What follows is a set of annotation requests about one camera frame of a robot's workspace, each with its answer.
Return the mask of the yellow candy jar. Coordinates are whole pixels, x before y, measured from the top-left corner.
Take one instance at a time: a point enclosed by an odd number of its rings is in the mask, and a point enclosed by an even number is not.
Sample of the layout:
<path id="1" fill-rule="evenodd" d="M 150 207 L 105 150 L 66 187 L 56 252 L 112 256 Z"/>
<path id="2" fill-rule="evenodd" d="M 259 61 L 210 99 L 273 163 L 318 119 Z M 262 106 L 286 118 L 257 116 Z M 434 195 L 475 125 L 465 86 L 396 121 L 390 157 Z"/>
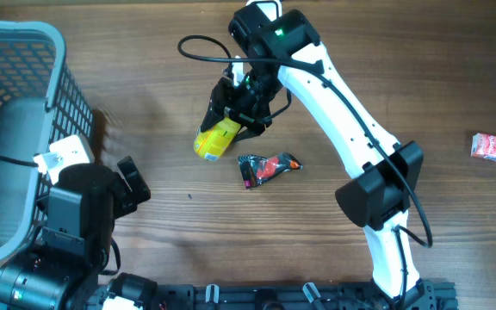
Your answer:
<path id="1" fill-rule="evenodd" d="M 233 142 L 240 128 L 240 124 L 228 117 L 205 132 L 198 128 L 194 141 L 196 155 L 207 161 L 217 161 Z"/>

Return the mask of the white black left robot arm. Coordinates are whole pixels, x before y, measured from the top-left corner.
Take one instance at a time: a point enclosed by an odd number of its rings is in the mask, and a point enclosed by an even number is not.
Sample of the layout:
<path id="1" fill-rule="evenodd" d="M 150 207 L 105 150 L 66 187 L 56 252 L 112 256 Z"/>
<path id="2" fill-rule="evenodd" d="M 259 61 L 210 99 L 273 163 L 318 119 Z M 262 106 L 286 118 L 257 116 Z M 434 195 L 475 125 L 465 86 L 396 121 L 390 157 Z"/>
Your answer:
<path id="1" fill-rule="evenodd" d="M 109 259 L 121 257 L 112 234 L 117 219 L 150 200 L 131 157 L 117 170 L 74 164 L 41 201 L 46 223 L 0 268 L 0 309 L 81 309 L 99 276 L 114 276 Z"/>

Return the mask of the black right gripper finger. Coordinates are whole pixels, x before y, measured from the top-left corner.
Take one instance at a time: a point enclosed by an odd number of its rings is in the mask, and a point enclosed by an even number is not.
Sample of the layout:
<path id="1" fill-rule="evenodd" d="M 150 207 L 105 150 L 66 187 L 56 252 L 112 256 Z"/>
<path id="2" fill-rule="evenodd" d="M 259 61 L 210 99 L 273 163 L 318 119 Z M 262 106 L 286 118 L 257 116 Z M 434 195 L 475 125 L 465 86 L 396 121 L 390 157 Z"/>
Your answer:
<path id="1" fill-rule="evenodd" d="M 245 128 L 244 131 L 239 131 L 235 135 L 232 140 L 233 143 L 260 136 L 272 124 L 272 118 L 270 116 L 257 118 L 239 114 L 238 116 L 234 116 L 232 120 Z"/>
<path id="2" fill-rule="evenodd" d="M 202 133 L 214 127 L 225 118 L 225 106 L 228 103 L 227 97 L 231 91 L 231 80 L 220 79 L 211 91 L 208 102 L 208 110 L 204 116 L 200 131 Z"/>

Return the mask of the red black snack packet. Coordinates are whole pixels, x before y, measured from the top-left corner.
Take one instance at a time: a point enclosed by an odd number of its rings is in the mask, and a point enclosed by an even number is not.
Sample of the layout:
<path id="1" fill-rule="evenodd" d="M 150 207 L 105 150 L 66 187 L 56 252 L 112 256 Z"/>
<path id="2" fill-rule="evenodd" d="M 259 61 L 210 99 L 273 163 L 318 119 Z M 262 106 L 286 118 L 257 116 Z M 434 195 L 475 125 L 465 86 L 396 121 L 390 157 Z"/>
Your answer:
<path id="1" fill-rule="evenodd" d="M 239 169 L 247 189 L 261 186 L 283 172 L 302 168 L 302 163 L 287 152 L 269 158 L 254 154 L 239 156 Z"/>

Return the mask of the red white juice carton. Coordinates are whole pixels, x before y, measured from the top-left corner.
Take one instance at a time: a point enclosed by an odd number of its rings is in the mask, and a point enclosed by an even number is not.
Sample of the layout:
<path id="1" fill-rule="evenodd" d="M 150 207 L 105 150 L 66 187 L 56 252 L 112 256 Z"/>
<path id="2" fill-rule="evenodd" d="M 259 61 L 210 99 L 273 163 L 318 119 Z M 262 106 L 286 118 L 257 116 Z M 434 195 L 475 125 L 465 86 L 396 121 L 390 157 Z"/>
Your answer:
<path id="1" fill-rule="evenodd" d="M 496 162 L 496 135 L 477 133 L 472 138 L 471 157 Z"/>

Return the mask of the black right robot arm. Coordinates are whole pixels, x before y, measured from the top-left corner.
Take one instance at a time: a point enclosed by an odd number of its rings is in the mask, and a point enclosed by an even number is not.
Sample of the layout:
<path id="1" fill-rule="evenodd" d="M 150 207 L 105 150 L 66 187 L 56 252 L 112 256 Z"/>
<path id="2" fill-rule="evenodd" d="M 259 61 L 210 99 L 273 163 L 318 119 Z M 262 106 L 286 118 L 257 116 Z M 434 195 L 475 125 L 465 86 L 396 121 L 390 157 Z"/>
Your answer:
<path id="1" fill-rule="evenodd" d="M 420 275 L 412 262 L 409 208 L 424 155 L 402 144 L 360 103 L 340 77 L 316 29 L 296 9 L 277 1 L 250 1 L 233 15 L 230 35 L 242 57 L 226 69 L 210 95 L 196 133 L 195 153 L 219 159 L 233 143 L 255 138 L 275 118 L 270 102 L 281 90 L 299 99 L 333 143 L 350 181 L 336 191 L 344 214 L 361 227 L 373 262 L 372 279 L 395 307 L 413 302 Z"/>

